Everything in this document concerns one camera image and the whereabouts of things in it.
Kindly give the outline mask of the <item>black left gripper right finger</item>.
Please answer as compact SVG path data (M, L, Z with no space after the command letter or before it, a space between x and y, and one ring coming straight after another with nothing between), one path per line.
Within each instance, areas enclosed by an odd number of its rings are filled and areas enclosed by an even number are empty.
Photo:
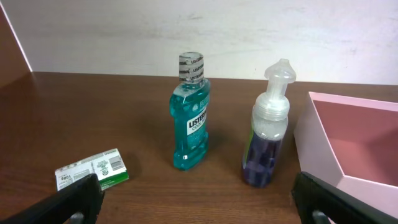
M397 219L350 196L308 172L299 172L291 190L304 224L397 224Z

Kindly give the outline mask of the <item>blue Listerine mouthwash bottle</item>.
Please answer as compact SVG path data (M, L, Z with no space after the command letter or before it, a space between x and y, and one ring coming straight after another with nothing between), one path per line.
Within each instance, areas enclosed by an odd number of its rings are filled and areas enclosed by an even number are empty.
M170 97L170 115L174 119L174 166L189 170L208 150L207 107L211 82L204 76L204 57L198 52L179 55L180 84Z

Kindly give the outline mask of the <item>green Dettol soap bar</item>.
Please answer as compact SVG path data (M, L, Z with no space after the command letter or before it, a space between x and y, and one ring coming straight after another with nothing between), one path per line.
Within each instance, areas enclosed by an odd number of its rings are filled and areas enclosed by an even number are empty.
M97 175L102 190L129 179L123 159L115 148L55 170L57 190L60 191L89 174Z

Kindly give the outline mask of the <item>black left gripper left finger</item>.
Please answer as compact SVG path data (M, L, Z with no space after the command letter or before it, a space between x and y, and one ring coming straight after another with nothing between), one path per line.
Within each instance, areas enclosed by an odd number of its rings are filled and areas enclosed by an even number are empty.
M104 196L89 174L1 223L96 223Z

